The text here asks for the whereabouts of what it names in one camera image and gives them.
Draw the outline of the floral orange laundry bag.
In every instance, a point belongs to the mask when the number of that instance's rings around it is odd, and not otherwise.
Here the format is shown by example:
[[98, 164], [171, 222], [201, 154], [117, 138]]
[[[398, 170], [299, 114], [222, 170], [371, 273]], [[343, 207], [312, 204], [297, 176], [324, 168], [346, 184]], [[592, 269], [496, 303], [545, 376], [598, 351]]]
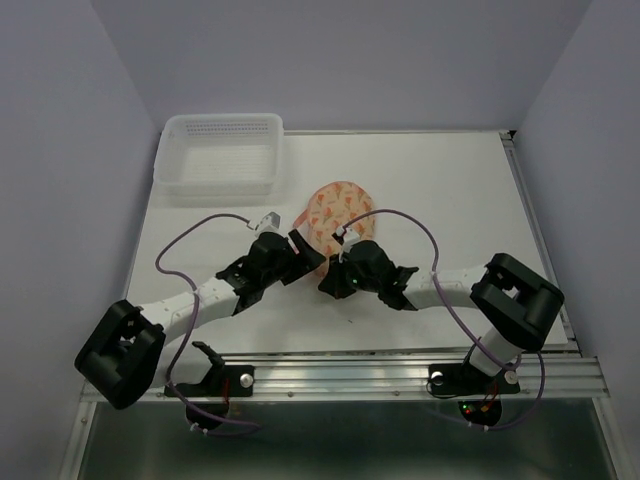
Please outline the floral orange laundry bag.
[[350, 181], [336, 181], [319, 188], [309, 199], [306, 208], [293, 222], [307, 242], [326, 261], [314, 274], [322, 280], [329, 269], [329, 258], [337, 254], [341, 246], [332, 237], [335, 231], [354, 218], [374, 209], [371, 196], [359, 185]]

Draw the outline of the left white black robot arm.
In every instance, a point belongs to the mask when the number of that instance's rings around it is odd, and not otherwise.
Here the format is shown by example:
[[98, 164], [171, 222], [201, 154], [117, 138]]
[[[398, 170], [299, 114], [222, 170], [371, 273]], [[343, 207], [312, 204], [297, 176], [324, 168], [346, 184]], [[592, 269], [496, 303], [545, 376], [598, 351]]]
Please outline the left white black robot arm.
[[113, 303], [74, 360], [75, 369], [116, 409], [133, 405], [157, 379], [164, 346], [214, 320], [259, 302], [267, 288], [291, 284], [325, 257], [292, 230], [262, 232], [248, 253], [203, 284], [171, 298], [135, 306]]

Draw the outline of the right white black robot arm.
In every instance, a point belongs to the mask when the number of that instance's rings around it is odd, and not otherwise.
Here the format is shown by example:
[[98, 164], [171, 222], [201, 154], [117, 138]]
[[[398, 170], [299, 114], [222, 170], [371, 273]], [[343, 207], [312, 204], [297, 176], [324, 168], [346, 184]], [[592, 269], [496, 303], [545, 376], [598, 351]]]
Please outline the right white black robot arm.
[[479, 267], [437, 272], [398, 266], [369, 240], [332, 256], [318, 290], [335, 299], [373, 293], [397, 311], [443, 306], [464, 333], [470, 329], [455, 309], [480, 311], [491, 328], [472, 337], [460, 366], [461, 381], [472, 390], [491, 384], [519, 355], [540, 351], [565, 301], [558, 287], [507, 253]]

